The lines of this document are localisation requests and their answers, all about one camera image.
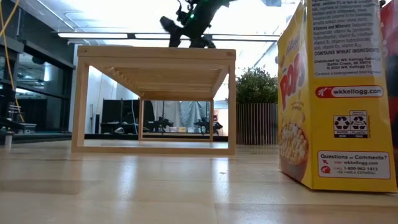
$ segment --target yellow cereal box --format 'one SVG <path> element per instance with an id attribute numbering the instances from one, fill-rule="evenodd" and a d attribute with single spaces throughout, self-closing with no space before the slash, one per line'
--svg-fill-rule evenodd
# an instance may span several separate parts
<path id="1" fill-rule="evenodd" d="M 279 167 L 311 189 L 397 190 L 378 13 L 301 1 L 278 41 Z"/>

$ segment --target yellow cable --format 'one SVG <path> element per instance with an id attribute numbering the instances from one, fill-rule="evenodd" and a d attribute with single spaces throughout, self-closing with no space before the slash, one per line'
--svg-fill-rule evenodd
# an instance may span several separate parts
<path id="1" fill-rule="evenodd" d="M 0 3 L 0 18 L 1 18 L 1 26 L 2 26 L 2 30 L 0 32 L 0 35 L 4 34 L 3 35 L 3 39 L 4 39 L 4 48 L 6 50 L 6 62 L 7 62 L 8 74 L 10 76 L 10 81 L 11 81 L 11 86 L 12 86 L 12 90 L 13 91 L 15 91 L 16 89 L 15 89 L 15 86 L 14 86 L 14 79 L 12 77 L 11 65 L 10 65 L 10 60 L 9 60 L 9 56 L 8 56 L 7 39 L 6 39 L 6 28 L 8 26 L 9 21 L 11 20 L 12 16 L 14 15 L 17 7 L 18 7 L 18 3 L 19 3 L 19 0 L 16 1 L 15 6 L 14 6 L 14 8 L 11 11 L 10 16 L 8 17 L 8 19 L 6 21 L 6 24 L 4 24 L 4 19 L 2 17 L 2 7 L 1 7 L 1 3 Z M 21 121 L 23 123 L 25 123 L 24 117 L 22 117 L 22 114 L 21 114 L 21 109 L 19 108 L 19 103 L 18 103 L 17 97 L 15 97 L 15 103 L 17 105 L 18 113 L 19 113 L 19 116 L 21 117 Z"/>

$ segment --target green plant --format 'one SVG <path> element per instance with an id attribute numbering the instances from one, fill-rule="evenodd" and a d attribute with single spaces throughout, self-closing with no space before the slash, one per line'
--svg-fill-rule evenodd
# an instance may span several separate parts
<path id="1" fill-rule="evenodd" d="M 236 80 L 237 103 L 277 103 L 278 78 L 271 77 L 264 67 L 245 68 Z"/>

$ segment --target wooden table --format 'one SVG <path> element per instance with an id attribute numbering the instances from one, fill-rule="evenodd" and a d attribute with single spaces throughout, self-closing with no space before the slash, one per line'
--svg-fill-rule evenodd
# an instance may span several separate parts
<path id="1" fill-rule="evenodd" d="M 128 88 L 140 98 L 139 141 L 143 139 L 144 100 L 209 101 L 210 114 L 219 87 L 229 74 L 228 146 L 187 147 L 185 154 L 234 154 L 236 148 L 236 81 L 235 50 L 180 49 L 125 46 L 81 46 L 78 48 L 75 114 L 72 133 L 72 152 L 123 152 L 123 153 L 182 153 L 181 149 L 162 150 L 161 147 L 85 146 L 85 116 L 89 67 Z M 168 141 L 213 141 L 213 126 L 209 139 L 167 139 Z"/>

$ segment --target recycling symbol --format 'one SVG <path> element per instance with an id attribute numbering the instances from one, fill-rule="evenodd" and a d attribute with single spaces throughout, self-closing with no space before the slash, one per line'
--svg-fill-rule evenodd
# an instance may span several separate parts
<path id="1" fill-rule="evenodd" d="M 351 118 L 351 127 L 355 130 L 366 130 L 366 117 L 364 116 L 356 116 Z"/>
<path id="2" fill-rule="evenodd" d="M 348 117 L 339 116 L 335 121 L 335 128 L 340 130 L 347 130 L 349 128 L 350 122 L 348 121 Z"/>

